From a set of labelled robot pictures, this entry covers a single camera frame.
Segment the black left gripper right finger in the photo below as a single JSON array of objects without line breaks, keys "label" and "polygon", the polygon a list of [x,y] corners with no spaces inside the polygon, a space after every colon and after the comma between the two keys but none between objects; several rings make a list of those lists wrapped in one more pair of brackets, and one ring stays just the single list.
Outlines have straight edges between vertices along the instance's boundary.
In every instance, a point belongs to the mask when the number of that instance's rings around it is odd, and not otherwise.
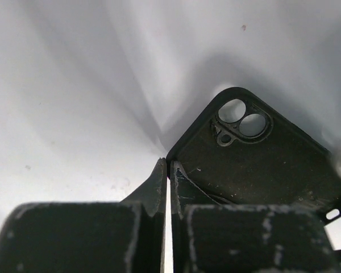
[{"label": "black left gripper right finger", "polygon": [[174,272],[341,272],[315,214],[289,205],[221,205],[170,165]]}]

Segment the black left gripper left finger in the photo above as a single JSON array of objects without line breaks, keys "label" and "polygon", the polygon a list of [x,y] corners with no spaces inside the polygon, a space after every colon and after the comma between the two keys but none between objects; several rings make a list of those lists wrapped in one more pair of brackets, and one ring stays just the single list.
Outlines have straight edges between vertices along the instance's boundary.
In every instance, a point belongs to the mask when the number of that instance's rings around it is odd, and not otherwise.
[{"label": "black left gripper left finger", "polygon": [[163,272],[167,163],[120,202],[31,202],[0,232],[0,272]]}]

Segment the black silicone phone case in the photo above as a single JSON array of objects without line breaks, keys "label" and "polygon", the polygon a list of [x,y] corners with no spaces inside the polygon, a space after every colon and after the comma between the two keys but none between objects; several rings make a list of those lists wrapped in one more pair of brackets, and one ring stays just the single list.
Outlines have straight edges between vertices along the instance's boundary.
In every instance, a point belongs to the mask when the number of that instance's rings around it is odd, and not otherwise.
[{"label": "black silicone phone case", "polygon": [[[244,118],[259,115],[264,126],[251,136],[242,121],[226,122],[219,111],[233,100],[244,103]],[[299,205],[341,215],[341,179],[328,151],[249,90],[217,94],[167,154],[211,197],[233,204]]]}]

